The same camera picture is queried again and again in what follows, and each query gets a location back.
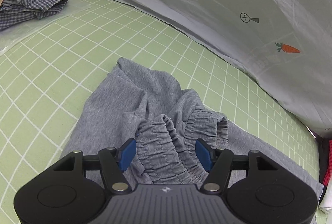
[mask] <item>plaid shirt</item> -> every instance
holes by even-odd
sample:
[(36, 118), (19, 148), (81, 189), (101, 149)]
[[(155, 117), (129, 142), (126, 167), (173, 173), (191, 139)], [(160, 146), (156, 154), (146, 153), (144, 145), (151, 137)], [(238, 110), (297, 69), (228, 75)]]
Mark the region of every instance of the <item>plaid shirt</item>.
[(40, 20), (58, 14), (67, 2), (68, 0), (21, 0), (16, 5), (2, 3), (0, 6), (0, 31), (34, 18)]

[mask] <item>checkered fabric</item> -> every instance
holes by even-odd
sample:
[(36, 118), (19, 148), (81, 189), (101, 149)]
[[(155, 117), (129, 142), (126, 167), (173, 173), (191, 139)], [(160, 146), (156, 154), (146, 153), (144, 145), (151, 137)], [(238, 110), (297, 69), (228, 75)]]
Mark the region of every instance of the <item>checkered fabric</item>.
[(326, 187), (327, 187), (327, 185), (331, 179), (331, 175), (332, 175), (332, 140), (329, 141), (329, 146), (330, 146), (329, 165), (327, 167), (327, 171), (326, 171), (324, 181), (323, 181), (323, 185), (325, 185)]
[(68, 0), (21, 0), (16, 5), (2, 3), (0, 6), (0, 31), (34, 18), (40, 20), (58, 14), (67, 2)]

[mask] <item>printed arrow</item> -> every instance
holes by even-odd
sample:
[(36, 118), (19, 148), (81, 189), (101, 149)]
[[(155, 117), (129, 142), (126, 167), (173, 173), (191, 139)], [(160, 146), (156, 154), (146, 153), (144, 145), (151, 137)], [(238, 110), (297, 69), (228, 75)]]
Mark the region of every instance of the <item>printed arrow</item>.
[(258, 18), (251, 18), (251, 17), (250, 17), (250, 20), (251, 20), (251, 21), (254, 21), (254, 22), (256, 22), (256, 23), (259, 24), (259, 19), (258, 19)]

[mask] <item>blue gripper pad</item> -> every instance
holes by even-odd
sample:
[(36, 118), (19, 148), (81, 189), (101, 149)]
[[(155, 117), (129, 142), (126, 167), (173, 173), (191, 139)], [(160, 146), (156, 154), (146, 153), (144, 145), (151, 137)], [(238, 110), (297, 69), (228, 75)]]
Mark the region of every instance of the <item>blue gripper pad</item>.
[(214, 150), (202, 139), (198, 139), (195, 143), (195, 152), (205, 171), (210, 172), (213, 167)]
[(118, 149), (118, 166), (122, 172), (125, 172), (136, 154), (136, 141), (134, 139), (128, 140), (125, 144), (126, 147), (121, 146)]

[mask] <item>circular pad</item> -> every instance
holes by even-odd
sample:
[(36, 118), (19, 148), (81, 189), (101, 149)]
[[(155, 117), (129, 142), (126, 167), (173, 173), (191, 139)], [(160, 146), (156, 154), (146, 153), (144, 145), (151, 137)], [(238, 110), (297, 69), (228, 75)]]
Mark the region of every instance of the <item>circular pad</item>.
[(283, 185), (264, 185), (256, 190), (256, 198), (270, 207), (283, 207), (294, 200), (294, 193)]
[(234, 215), (254, 224), (309, 223), (317, 207), (312, 188), (292, 174), (270, 175), (248, 176), (228, 189)]
[(64, 207), (76, 198), (76, 191), (67, 185), (52, 185), (41, 190), (38, 200), (47, 207)]
[(106, 201), (103, 188), (84, 177), (55, 174), (51, 181), (32, 180), (17, 192), (14, 208), (20, 221), (85, 224), (94, 219)]

